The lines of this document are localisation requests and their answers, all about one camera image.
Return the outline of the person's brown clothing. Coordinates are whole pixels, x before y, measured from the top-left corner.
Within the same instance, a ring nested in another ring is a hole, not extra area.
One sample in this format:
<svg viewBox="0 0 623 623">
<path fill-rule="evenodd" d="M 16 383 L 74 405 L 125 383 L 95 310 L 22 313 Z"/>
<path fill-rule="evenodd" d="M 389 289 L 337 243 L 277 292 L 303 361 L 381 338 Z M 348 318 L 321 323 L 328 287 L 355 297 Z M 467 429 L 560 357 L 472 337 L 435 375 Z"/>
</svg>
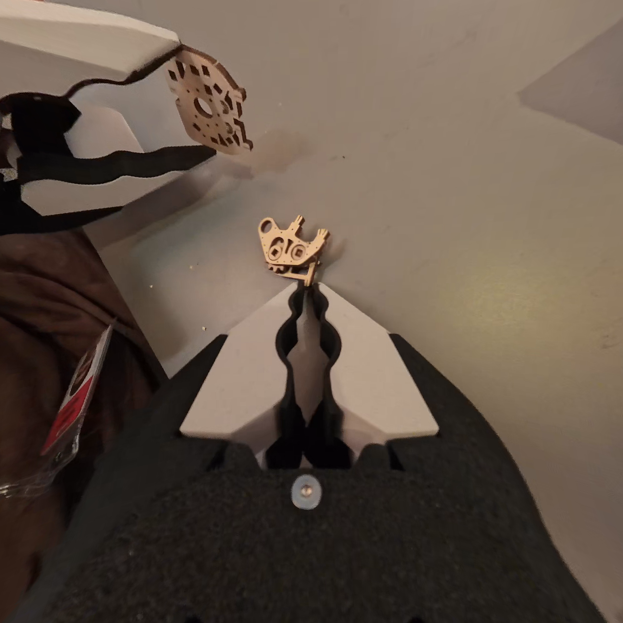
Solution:
<svg viewBox="0 0 623 623">
<path fill-rule="evenodd" d="M 77 457 L 41 496 L 1 497 L 1 621 L 63 537 L 99 456 L 167 376 L 81 230 L 1 237 L 1 484 L 25 479 L 80 359 L 116 323 Z"/>
</svg>

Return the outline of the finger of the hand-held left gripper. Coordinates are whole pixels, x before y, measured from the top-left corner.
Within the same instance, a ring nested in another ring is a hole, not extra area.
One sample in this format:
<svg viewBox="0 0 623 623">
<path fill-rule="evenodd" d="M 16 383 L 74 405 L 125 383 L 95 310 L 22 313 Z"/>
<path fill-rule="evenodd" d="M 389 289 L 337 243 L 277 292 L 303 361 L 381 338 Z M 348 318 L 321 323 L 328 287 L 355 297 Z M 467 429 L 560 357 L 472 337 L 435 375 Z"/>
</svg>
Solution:
<svg viewBox="0 0 623 623">
<path fill-rule="evenodd" d="M 1 98 L 137 82 L 180 47 L 173 31 L 111 12 L 1 10 Z"/>
<path fill-rule="evenodd" d="M 203 145 L 143 151 L 121 113 L 67 106 L 41 130 L 19 131 L 20 199 L 43 217 L 124 207 L 203 165 Z"/>
</svg>

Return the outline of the red labelled badge card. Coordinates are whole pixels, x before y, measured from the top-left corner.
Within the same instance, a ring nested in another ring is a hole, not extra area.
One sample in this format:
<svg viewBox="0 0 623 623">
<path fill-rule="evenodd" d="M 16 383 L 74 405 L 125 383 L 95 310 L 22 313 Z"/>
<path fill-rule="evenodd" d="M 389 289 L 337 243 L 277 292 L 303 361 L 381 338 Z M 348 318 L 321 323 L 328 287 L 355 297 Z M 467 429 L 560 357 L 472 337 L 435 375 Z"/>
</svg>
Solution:
<svg viewBox="0 0 623 623">
<path fill-rule="evenodd" d="M 114 329 L 115 322 L 108 325 L 80 359 L 39 451 L 35 470 L 25 478 L 2 483 L 2 499 L 41 496 L 75 459 L 83 422 L 97 388 Z"/>
</svg>

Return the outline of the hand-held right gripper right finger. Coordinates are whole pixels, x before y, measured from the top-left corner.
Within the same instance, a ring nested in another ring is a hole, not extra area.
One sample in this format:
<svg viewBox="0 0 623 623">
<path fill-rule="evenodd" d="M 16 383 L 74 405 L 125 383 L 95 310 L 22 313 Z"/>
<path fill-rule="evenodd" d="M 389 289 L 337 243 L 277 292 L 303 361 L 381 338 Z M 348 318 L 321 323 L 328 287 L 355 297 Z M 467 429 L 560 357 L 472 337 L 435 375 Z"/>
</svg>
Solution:
<svg viewBox="0 0 623 623">
<path fill-rule="evenodd" d="M 311 300 L 328 358 L 306 429 L 311 466 L 348 469 L 369 445 L 436 435 L 439 425 L 394 336 L 326 285 L 314 285 Z"/>
</svg>

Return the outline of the round wooden model plate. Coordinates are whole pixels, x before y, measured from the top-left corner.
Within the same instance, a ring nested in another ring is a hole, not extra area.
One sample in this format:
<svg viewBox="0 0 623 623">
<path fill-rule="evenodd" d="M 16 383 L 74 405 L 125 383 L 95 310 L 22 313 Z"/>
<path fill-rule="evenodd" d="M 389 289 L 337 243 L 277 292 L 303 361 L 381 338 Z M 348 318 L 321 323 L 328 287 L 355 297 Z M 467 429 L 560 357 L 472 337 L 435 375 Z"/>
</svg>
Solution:
<svg viewBox="0 0 623 623">
<path fill-rule="evenodd" d="M 165 68 L 177 111 L 192 140 L 229 155 L 253 150 L 242 120 L 246 91 L 219 61 L 182 45 Z"/>
</svg>

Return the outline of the small wooden model part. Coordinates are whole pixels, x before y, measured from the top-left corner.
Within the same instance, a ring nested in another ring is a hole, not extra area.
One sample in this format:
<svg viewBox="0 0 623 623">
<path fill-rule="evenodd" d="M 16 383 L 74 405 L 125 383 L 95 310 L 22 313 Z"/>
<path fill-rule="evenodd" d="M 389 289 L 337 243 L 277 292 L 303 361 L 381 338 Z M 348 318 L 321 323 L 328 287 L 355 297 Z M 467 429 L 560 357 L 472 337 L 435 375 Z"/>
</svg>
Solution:
<svg viewBox="0 0 623 623">
<path fill-rule="evenodd" d="M 331 234 L 328 229 L 318 229 L 311 241 L 303 240 L 304 223 L 304 217 L 298 215 L 282 229 L 267 217 L 261 220 L 258 233 L 267 268 L 278 276 L 298 280 L 305 288 L 310 288 Z"/>
</svg>

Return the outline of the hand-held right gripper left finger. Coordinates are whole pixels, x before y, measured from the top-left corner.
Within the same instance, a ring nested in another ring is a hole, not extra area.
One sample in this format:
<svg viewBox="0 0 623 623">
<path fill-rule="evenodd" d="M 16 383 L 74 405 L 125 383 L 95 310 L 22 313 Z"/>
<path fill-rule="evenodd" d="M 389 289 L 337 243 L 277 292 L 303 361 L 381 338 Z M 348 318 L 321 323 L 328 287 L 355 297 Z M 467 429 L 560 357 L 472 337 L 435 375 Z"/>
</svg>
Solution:
<svg viewBox="0 0 623 623">
<path fill-rule="evenodd" d="M 229 331 L 181 424 L 184 436 L 244 444 L 265 469 L 268 449 L 300 432 L 305 421 L 288 355 L 299 340 L 305 293 L 291 284 Z"/>
</svg>

